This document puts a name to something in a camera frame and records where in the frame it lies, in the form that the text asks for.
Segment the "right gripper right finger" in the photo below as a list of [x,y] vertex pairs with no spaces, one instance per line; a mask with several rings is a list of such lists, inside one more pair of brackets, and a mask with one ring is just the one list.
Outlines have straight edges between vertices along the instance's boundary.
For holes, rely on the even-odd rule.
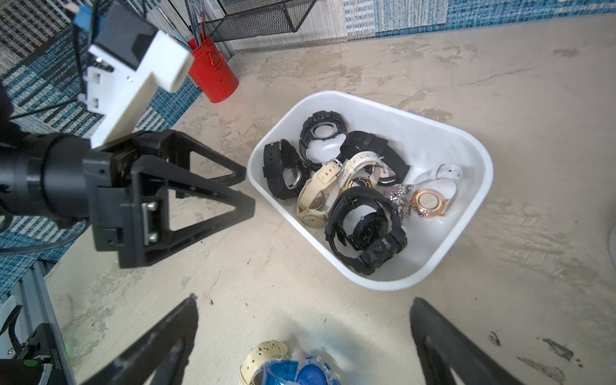
[[409,319],[425,383],[521,383],[425,299],[414,299]]

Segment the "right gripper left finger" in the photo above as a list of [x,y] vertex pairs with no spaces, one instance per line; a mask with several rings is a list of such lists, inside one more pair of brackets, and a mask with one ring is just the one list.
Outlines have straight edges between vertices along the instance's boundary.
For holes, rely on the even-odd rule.
[[197,297],[190,295],[86,383],[182,383],[197,327]]

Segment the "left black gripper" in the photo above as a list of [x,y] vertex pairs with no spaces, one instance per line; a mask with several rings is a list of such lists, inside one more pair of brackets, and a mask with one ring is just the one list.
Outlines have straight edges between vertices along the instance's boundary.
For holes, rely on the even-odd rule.
[[155,265],[254,215],[246,168],[174,131],[129,134],[83,157],[98,251],[120,268]]

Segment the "small black round watch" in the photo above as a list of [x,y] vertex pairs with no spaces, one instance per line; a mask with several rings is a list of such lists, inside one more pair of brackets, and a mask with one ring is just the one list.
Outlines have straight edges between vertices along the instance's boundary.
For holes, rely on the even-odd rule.
[[[344,220],[362,206],[374,211],[362,217],[348,234]],[[407,246],[407,234],[393,203],[368,187],[353,187],[338,196],[325,226],[325,237],[343,265],[364,275],[374,274]]]

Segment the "black chunky digital watch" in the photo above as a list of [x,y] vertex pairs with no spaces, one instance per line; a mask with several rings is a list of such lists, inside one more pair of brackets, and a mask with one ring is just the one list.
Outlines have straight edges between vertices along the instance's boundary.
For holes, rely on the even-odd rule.
[[280,200],[298,198],[310,172],[287,140],[267,144],[263,151],[263,175],[272,195]]

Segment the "blue transparent watch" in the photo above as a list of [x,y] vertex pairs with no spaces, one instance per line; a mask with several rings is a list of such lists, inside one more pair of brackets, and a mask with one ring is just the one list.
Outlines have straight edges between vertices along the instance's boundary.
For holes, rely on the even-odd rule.
[[340,385],[338,375],[317,357],[301,361],[283,360],[266,364],[261,380],[263,385]]

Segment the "rose gold white strap watch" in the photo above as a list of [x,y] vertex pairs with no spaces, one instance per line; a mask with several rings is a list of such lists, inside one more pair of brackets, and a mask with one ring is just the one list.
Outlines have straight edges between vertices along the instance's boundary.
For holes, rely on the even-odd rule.
[[[463,176],[463,169],[455,164],[442,164],[420,174],[413,182],[410,206],[421,218],[443,217],[458,197]],[[442,192],[444,183],[453,187],[450,197]]]

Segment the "silver chain pocket watch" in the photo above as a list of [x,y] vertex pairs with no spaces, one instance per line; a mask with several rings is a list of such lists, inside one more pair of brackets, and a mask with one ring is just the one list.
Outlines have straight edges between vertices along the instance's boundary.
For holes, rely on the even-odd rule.
[[413,189],[412,184],[398,184],[385,192],[385,197],[394,206],[401,220],[408,218],[412,211],[410,200]]

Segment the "black watch with strap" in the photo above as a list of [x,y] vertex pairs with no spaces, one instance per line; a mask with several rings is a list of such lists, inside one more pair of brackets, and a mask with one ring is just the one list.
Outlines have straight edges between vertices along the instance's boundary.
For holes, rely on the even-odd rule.
[[345,141],[340,146],[340,153],[337,160],[344,162],[359,152],[374,152],[385,165],[393,172],[392,176],[386,176],[385,182],[380,182],[382,186],[400,184],[407,176],[410,166],[404,159],[388,145],[388,141],[379,136],[362,131],[352,131],[346,135]]

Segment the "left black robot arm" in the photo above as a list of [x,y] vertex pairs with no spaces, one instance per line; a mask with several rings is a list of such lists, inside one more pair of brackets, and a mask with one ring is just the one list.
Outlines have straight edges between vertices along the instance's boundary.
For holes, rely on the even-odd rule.
[[[245,167],[185,133],[140,131],[93,148],[63,133],[23,132],[1,95],[1,215],[44,217],[67,229],[89,223],[99,251],[123,269],[153,266],[252,218],[253,198],[238,192]],[[170,192],[229,206],[182,229],[170,227]]]

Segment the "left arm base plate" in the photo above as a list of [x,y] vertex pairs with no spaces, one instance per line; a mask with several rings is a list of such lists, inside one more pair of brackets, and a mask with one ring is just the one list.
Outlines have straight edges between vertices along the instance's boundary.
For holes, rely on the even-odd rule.
[[66,384],[49,323],[40,324],[14,359],[1,360],[1,384]]

